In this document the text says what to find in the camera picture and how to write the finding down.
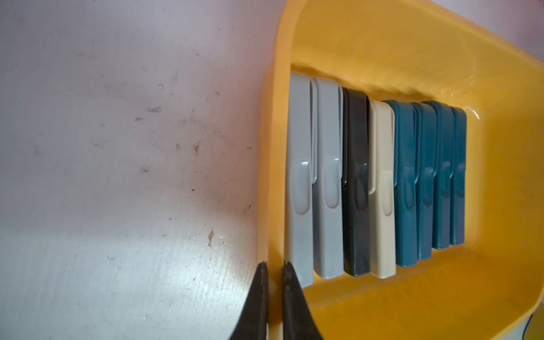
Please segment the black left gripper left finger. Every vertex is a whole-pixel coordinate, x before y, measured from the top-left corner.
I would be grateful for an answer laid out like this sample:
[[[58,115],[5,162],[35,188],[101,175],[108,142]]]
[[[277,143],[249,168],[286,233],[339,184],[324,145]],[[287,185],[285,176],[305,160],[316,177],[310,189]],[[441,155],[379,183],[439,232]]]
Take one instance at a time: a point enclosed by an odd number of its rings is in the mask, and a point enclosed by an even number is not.
[[[230,340],[267,337],[269,308],[269,273],[266,262],[258,264],[249,293]]]

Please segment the black pruning pliers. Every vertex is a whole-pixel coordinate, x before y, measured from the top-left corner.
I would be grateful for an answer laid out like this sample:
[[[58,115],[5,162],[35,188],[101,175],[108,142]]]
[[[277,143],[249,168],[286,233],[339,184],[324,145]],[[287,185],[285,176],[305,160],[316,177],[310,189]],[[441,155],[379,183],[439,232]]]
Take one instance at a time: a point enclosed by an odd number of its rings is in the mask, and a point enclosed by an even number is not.
[[[342,222],[344,271],[351,276],[370,272],[368,96],[342,89]]]

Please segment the beige pruning pliers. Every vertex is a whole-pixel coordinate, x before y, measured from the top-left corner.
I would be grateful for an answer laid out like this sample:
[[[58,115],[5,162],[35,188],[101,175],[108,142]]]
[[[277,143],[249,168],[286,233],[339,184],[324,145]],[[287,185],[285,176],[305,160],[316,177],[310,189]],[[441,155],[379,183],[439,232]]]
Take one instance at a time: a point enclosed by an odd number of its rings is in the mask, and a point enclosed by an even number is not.
[[[379,101],[369,106],[371,273],[396,274],[394,203],[394,113]]]

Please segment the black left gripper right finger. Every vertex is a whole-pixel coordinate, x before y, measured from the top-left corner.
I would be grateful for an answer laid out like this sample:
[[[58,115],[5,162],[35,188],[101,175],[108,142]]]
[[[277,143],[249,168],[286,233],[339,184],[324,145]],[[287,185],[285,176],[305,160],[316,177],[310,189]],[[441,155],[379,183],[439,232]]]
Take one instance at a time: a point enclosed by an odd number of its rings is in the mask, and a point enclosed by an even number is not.
[[[323,340],[308,307],[296,271],[290,262],[283,268],[283,338]]]

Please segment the teal pruning pliers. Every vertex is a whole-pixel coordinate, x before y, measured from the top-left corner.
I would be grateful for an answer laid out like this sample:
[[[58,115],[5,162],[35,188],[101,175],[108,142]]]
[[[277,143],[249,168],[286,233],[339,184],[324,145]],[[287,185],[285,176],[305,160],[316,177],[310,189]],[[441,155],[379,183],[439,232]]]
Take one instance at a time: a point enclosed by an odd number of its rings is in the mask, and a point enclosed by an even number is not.
[[[415,110],[410,103],[385,100],[395,115],[394,199],[396,263],[407,268],[417,264],[417,212],[415,191]]]

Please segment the grey pruning pliers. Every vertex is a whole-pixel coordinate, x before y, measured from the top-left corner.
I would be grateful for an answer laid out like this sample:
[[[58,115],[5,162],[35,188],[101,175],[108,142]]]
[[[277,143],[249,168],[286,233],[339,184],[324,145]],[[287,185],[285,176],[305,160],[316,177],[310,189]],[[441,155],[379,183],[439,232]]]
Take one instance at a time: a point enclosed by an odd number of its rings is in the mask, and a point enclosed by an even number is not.
[[[341,207],[342,115],[340,85],[313,79],[316,94],[317,181],[313,184],[314,271],[322,279],[344,273]]]
[[[302,288],[314,282],[313,184],[317,180],[315,82],[290,74],[286,152],[285,257]]]

